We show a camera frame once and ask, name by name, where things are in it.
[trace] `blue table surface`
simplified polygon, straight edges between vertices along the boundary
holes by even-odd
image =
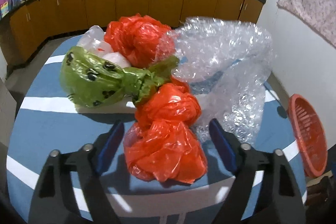
[[[70,47],[77,44],[80,36],[73,37],[63,42],[52,54],[52,57],[64,55]],[[49,63],[42,67],[34,82],[32,83],[26,99],[37,100],[39,98],[52,98],[55,100],[63,99],[67,94],[61,89],[59,84],[59,72],[61,63]],[[11,135],[8,158],[7,158],[7,179],[10,200],[15,209],[28,220],[30,201],[33,194],[33,187],[27,177],[34,177],[39,174],[45,160],[54,149],[59,149],[62,153],[78,150],[85,143],[92,143],[98,135],[107,132],[112,124],[120,119],[125,124],[127,131],[134,123],[133,113],[64,113],[54,111],[31,110],[21,107]],[[272,152],[276,148],[285,149],[289,145],[293,146],[295,138],[288,118],[281,117],[277,112],[279,102],[271,100],[264,105],[263,120],[261,129],[256,139],[255,148],[257,150]],[[208,160],[208,173],[197,180],[192,185],[185,185],[169,181],[159,183],[158,181],[144,182],[131,176],[127,172],[123,146],[120,145],[109,170],[104,173],[100,181],[107,193],[116,196],[121,195],[124,199],[130,197],[132,206],[143,207],[143,210],[127,210],[121,208],[116,211],[122,223],[202,223],[210,224],[218,212],[222,201],[216,201],[213,197],[206,197],[206,189],[209,191],[216,185],[229,181],[232,174],[223,166],[219,155],[211,142],[203,145],[204,152]],[[303,196],[305,194],[305,175],[303,172],[302,160],[298,151],[290,159],[290,165],[295,174],[298,186]],[[30,171],[31,175],[24,175],[25,170]],[[80,188],[76,173],[72,174],[73,187]],[[193,209],[193,201],[187,200],[188,209],[182,212],[167,204],[165,209],[153,209],[153,212],[143,213],[148,204],[143,204],[141,198],[154,200],[158,196],[160,200],[165,197],[179,198],[176,193],[194,189],[193,193],[205,190],[204,201],[195,202],[197,205]],[[244,213],[243,218],[249,217],[253,213],[255,203],[260,190],[260,183],[255,185],[251,192],[251,197]],[[86,210],[81,210],[83,217],[89,218]]]

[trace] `basket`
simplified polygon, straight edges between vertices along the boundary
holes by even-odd
[[[289,98],[288,114],[309,177],[319,177],[327,165],[327,143],[319,116],[301,95]]]

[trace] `bolt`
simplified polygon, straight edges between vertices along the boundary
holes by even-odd
[[[284,154],[284,152],[281,149],[276,149],[276,150],[274,150],[274,152],[278,156],[282,156]]]
[[[50,152],[50,154],[49,154],[51,157],[56,157],[56,156],[58,156],[59,155],[59,150],[52,150],[51,152]]]
[[[91,143],[87,143],[86,145],[83,146],[83,150],[88,152],[93,148],[93,145]]]
[[[248,143],[242,143],[242,144],[240,145],[240,147],[241,147],[243,150],[245,150],[245,151],[248,151],[248,150],[251,149],[251,145],[249,145]]]

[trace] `red plastic bag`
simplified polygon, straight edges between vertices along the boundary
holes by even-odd
[[[201,145],[188,128],[201,108],[186,83],[172,81],[177,85],[164,84],[135,112],[138,122],[124,140],[126,164],[142,180],[193,183],[207,171]]]
[[[120,52],[133,67],[146,68],[161,56],[175,52],[173,40],[160,38],[171,28],[150,16],[121,17],[110,22],[104,40],[115,52]]]

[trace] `striped tablecloth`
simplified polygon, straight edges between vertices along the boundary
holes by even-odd
[[[122,102],[95,110],[76,109],[59,84],[61,62],[80,37],[63,42],[48,59],[31,85],[17,115],[7,155],[10,201],[24,220],[39,173],[50,151],[78,150],[92,143],[121,119],[127,131],[134,123],[132,102]],[[272,152],[284,150],[294,171],[302,199],[306,199],[302,160],[288,118],[281,117],[273,91],[266,91],[264,114],[255,148]],[[112,207],[124,224],[210,224],[235,179],[221,162],[212,143],[203,146],[208,173],[192,185],[144,182],[127,172],[123,146],[117,150],[110,169],[100,181]],[[253,213],[263,172],[258,171],[243,218]],[[75,196],[83,217],[90,219],[78,176],[72,174]]]

